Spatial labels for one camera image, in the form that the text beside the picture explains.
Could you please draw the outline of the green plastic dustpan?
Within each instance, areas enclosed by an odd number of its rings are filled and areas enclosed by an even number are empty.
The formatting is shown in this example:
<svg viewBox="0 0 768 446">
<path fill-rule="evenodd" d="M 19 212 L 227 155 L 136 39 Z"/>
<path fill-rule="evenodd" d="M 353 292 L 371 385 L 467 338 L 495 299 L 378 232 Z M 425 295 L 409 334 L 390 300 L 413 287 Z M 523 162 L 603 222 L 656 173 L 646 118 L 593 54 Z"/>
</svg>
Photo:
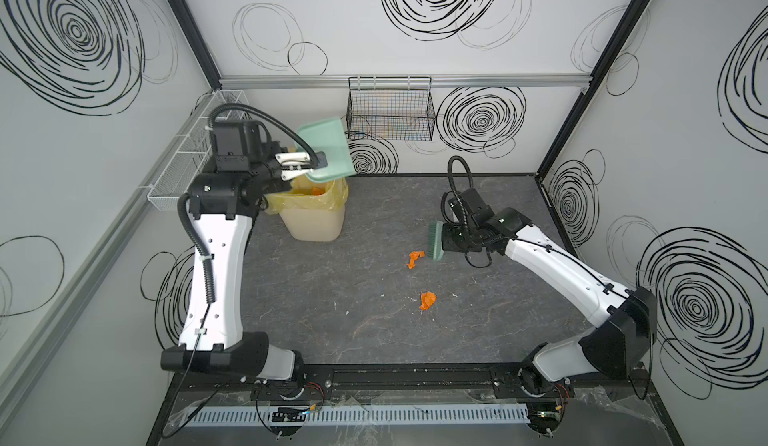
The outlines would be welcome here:
<svg viewBox="0 0 768 446">
<path fill-rule="evenodd" d="M 301 126 L 297 133 L 321 160 L 320 168 L 307 174 L 311 181 L 326 183 L 356 174 L 346 129 L 339 117 Z"/>
</svg>

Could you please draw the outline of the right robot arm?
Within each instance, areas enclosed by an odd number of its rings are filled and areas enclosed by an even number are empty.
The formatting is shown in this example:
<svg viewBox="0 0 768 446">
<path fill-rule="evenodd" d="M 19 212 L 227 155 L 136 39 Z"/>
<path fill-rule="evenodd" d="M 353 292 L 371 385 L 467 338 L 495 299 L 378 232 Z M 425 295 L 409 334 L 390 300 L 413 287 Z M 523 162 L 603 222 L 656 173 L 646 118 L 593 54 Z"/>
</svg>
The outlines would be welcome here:
<svg viewBox="0 0 768 446">
<path fill-rule="evenodd" d="M 440 200 L 442 218 L 429 228 L 427 255 L 439 260 L 447 252 L 508 258 L 535 273 L 585 317 L 585 332 L 537 346 L 520 364 L 518 382 L 531 397 L 542 397 L 572 376 L 600 373 L 635 382 L 638 398 L 651 385 L 657 301 L 647 288 L 630 288 L 599 273 L 549 238 L 530 218 L 508 207 L 494 211 L 474 186 L 457 187 L 454 166 L 468 168 L 459 155 L 447 162 L 448 191 Z"/>
</svg>

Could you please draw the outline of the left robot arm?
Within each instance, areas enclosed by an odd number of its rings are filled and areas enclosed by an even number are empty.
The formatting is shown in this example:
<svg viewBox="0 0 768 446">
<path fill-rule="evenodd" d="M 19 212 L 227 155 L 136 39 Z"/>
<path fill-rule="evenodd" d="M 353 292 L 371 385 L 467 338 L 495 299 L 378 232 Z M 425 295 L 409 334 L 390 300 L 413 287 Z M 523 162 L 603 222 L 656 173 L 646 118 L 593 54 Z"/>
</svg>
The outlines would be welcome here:
<svg viewBox="0 0 768 446">
<path fill-rule="evenodd" d="M 276 347 L 265 332 L 246 333 L 240 296 L 244 255 L 269 194 L 327 166 L 326 156 L 271 115 L 237 102 L 211 110 L 212 156 L 177 200 L 195 248 L 189 306 L 178 343 L 161 354 L 175 373 L 301 379 L 299 352 Z"/>
</svg>

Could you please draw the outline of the green hand brush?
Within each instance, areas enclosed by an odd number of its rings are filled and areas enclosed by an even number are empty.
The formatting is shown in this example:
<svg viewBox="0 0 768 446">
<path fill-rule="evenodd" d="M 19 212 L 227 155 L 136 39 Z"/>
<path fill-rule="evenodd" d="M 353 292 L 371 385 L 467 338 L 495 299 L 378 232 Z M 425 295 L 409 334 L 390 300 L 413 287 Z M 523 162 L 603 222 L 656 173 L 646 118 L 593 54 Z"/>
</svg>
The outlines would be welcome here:
<svg viewBox="0 0 768 446">
<path fill-rule="evenodd" d="M 442 245 L 444 222 L 434 221 L 428 226 L 427 247 L 425 254 L 428 258 L 439 261 L 443 258 L 444 249 Z"/>
</svg>

